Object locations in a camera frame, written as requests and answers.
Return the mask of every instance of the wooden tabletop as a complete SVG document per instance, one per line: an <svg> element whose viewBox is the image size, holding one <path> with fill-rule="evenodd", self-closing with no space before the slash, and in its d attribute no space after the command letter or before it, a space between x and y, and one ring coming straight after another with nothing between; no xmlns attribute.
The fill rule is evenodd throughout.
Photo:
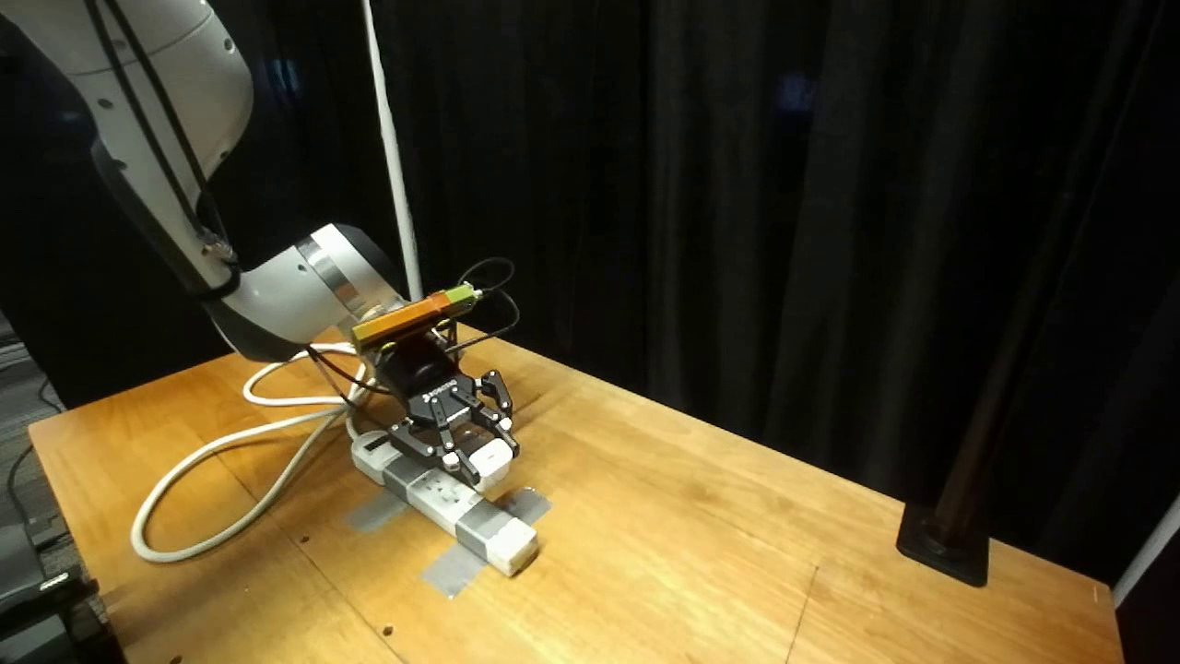
<svg viewBox="0 0 1180 664"><path fill-rule="evenodd" d="M33 441L129 660L1121 660L1110 591L993 543L986 591L897 552L900 503L688 422L509 342L503 368L537 489L537 559L483 568L458 598L425 571L455 539L378 503L337 435L229 546L145 564L129 525L204 439L286 416L241 400L222 358L33 424ZM322 392L292 368L268 392ZM158 546L243 513L302 435L233 450L158 509Z"/></svg>

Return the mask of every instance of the wooden table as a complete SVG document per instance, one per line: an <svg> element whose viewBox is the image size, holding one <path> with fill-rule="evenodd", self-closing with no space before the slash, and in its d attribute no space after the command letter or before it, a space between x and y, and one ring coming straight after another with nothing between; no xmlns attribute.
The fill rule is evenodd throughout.
<svg viewBox="0 0 1180 664"><path fill-rule="evenodd" d="M155 568L129 519L149 486L222 433L286 416L243 407L254 365L222 358L33 424L37 455L129 660L1121 660L1110 591L993 543L986 591L891 550L900 503L688 422L509 342L524 457L509 489L551 503L543 556L458 598L425 584L455 550L401 513L359 531L378 486L343 435L209 556ZM272 392L317 392L294 368ZM158 509L155 543L214 531L302 435L233 450Z"/></svg>

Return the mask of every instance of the metal base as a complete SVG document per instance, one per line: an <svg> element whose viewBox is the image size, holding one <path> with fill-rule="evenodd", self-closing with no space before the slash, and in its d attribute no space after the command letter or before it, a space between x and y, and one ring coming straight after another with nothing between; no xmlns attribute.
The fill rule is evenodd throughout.
<svg viewBox="0 0 1180 664"><path fill-rule="evenodd" d="M959 543L935 539L933 509L907 505L897 531L897 550L970 587L988 587L988 539L986 534L966 534Z"/></svg>

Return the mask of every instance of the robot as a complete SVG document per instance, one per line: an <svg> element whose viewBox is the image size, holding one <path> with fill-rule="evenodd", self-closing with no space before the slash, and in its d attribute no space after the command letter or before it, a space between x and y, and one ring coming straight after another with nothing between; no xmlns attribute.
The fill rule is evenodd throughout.
<svg viewBox="0 0 1180 664"><path fill-rule="evenodd" d="M537 552L535 527L483 497L521 455L514 393L499 373L460 373L455 333L489 289L460 279L404 304L375 268L378 248L349 225L323 225L254 268L235 263L206 181L243 135L254 93L206 0L0 0L0 17L76 87L111 194L224 342L283 361L340 328L364 386L404 414L359 435L355 466L516 575Z"/></svg>

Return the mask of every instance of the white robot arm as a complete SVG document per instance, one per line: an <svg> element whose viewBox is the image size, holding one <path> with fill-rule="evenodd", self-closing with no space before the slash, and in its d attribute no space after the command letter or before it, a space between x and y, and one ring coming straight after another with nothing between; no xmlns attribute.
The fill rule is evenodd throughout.
<svg viewBox="0 0 1180 664"><path fill-rule="evenodd" d="M98 175L233 352L292 358L323 328L401 304L375 242L348 225L235 266L204 188L243 135L254 87L206 0L0 0L0 17L76 87Z"/></svg>

